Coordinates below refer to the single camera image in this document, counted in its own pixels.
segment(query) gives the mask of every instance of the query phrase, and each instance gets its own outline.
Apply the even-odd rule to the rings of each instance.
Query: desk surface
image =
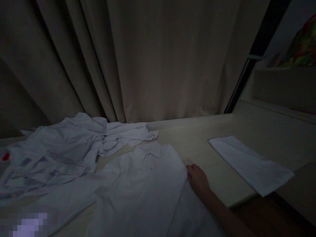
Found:
[[[253,110],[252,112],[254,114],[251,113],[252,115],[248,115],[247,112],[251,110]],[[300,146],[304,144],[298,144],[298,148],[290,148],[284,151],[284,147],[282,147],[282,144],[284,144],[283,140],[290,144],[297,142],[295,139],[288,140],[287,133],[291,133],[288,129],[288,124],[283,123],[284,128],[282,125],[278,125],[277,132],[281,133],[282,137],[276,136],[276,138],[274,138],[276,128],[269,124],[264,124],[267,117],[276,116],[274,112],[268,110],[258,112],[255,110],[257,110],[255,106],[244,103],[241,104],[239,102],[239,105],[237,105],[237,113],[234,111],[234,114],[152,122],[148,123],[147,126],[150,130],[159,130],[157,141],[161,145],[171,144],[185,165],[193,163],[199,165],[206,173],[210,187],[214,193],[226,206],[231,207],[253,197],[256,195],[256,192],[212,148],[208,143],[210,139],[234,135],[259,154],[293,171],[307,164],[309,162],[308,155],[314,154],[314,148],[311,146],[305,149],[307,158],[303,158],[300,154]],[[288,119],[287,117],[282,117],[284,115],[277,116],[277,119]],[[298,123],[298,125],[295,126],[302,126],[300,129],[302,132],[304,132],[304,129],[315,129],[315,125],[309,127],[309,124],[296,121],[295,119],[294,123]],[[97,171],[103,169],[103,167],[114,158],[133,150],[134,148],[130,148],[126,145],[112,156],[106,158],[99,157],[97,161]],[[290,153],[294,153],[295,155],[291,159],[288,159]],[[26,206],[36,199],[37,197],[28,197],[17,201],[13,206]],[[54,234],[54,236],[84,236],[85,230],[93,216],[94,209],[95,204],[81,212],[59,232]]]

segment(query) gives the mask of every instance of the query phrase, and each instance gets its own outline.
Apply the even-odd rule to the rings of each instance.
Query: folded white cloth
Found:
[[[211,139],[209,143],[263,197],[294,176],[288,168],[260,156],[234,136]]]

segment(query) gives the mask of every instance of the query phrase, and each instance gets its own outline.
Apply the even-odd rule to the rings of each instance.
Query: curtain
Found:
[[[0,136],[78,112],[110,122],[221,113],[268,3],[3,0]]]

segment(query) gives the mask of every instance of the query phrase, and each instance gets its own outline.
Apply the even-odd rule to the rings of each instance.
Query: crumpled white clothing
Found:
[[[135,146],[157,136],[158,131],[149,132],[146,123],[108,123],[85,113],[39,127],[26,141],[7,147],[11,164],[0,179],[0,206],[94,173],[98,154],[106,157],[126,144]]]
[[[45,230],[52,234],[96,201],[89,237],[224,236],[191,189],[186,168],[171,145],[140,145],[26,210],[50,213]]]
[[[263,197],[294,176],[291,170],[260,156],[234,136],[211,139],[209,143]]]

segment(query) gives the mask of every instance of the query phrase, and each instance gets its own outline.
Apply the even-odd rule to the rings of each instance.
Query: pile of clothes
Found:
[[[148,131],[146,123],[108,123],[85,113],[39,127],[25,141],[7,147],[11,163],[0,179],[0,206],[47,194],[94,173],[98,155],[107,157],[126,144],[134,147],[157,137],[158,132]]]

